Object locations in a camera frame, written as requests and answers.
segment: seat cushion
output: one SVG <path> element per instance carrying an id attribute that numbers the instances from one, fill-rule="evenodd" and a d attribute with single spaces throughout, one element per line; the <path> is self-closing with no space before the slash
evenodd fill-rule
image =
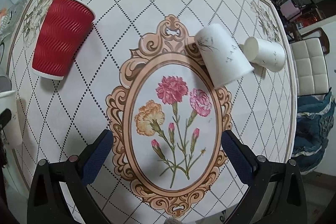
<path id="1" fill-rule="evenodd" d="M 294 42 L 290 46 L 298 96 L 327 93 L 329 80 L 320 40 L 309 38 Z"/>

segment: blue gripper pad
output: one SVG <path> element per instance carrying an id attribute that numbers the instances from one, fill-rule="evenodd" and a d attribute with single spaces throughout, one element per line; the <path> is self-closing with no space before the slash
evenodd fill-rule
<path id="1" fill-rule="evenodd" d="M 243 153 L 240 151 L 234 140 L 224 131 L 222 133 L 221 144 L 224 152 L 228 156 L 240 181 L 248 186 L 253 183 L 253 169 Z"/>
<path id="2" fill-rule="evenodd" d="M 108 130 L 105 137 L 98 144 L 96 150 L 91 154 L 83 167 L 82 184 L 91 184 L 96 179 L 100 168 L 103 166 L 113 146 L 113 133 Z"/>

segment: yellow flower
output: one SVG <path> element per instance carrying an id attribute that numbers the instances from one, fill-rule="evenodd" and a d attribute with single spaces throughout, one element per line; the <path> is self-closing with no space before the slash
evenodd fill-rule
<path id="1" fill-rule="evenodd" d="M 161 126 L 165 121 L 165 114 L 161 111 L 161 105 L 149 100 L 145 106 L 139 108 L 139 113 L 135 115 L 134 121 L 136 131 L 140 135 L 153 136 L 155 131 L 150 123 L 155 120 Z"/>

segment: white paper cup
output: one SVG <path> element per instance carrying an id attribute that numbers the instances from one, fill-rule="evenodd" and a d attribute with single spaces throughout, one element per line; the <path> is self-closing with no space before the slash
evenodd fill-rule
<path id="1" fill-rule="evenodd" d="M 195 42 L 215 89 L 253 71 L 238 44 L 220 24 L 211 24 L 195 35 Z"/>
<path id="2" fill-rule="evenodd" d="M 22 143 L 22 135 L 17 116 L 16 90 L 9 90 L 0 93 L 0 113 L 8 108 L 12 113 L 12 119 L 3 128 L 9 146 L 14 148 Z"/>
<path id="3" fill-rule="evenodd" d="M 243 50 L 247 60 L 270 71 L 278 72 L 285 65 L 285 50 L 276 42 L 249 37 L 246 39 Z"/>

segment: diamond dotted pattern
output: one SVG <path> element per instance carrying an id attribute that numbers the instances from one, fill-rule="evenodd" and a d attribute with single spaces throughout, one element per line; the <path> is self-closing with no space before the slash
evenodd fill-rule
<path id="1" fill-rule="evenodd" d="M 81 1 L 95 11 L 96 19 L 66 80 L 40 78 L 29 70 L 35 45 L 24 48 L 23 25 L 15 41 L 9 73 L 18 90 L 23 136 L 16 153 L 28 184 L 40 159 L 57 162 L 79 154 L 108 127 L 105 97 L 119 85 L 120 66 L 130 57 L 129 49 L 137 48 L 141 35 L 156 32 L 164 16 L 178 16 L 190 35 L 220 23 L 237 43 L 250 36 L 267 39 L 250 8 L 252 0 Z M 272 14 L 266 4 L 254 1 Z M 33 0 L 29 10 L 37 2 Z M 256 66 L 253 73 L 227 86 L 232 93 L 232 130 L 255 154 L 271 161 L 285 158 L 292 116 L 290 86 L 287 63 L 278 73 Z M 115 224 L 163 223 L 168 215 L 142 203 L 129 182 L 114 174 L 112 156 L 88 186 L 103 212 Z M 211 190 L 181 220 L 187 223 L 233 206 L 246 189 L 228 161 Z M 63 191 L 73 216 L 82 222 L 68 191 Z"/>

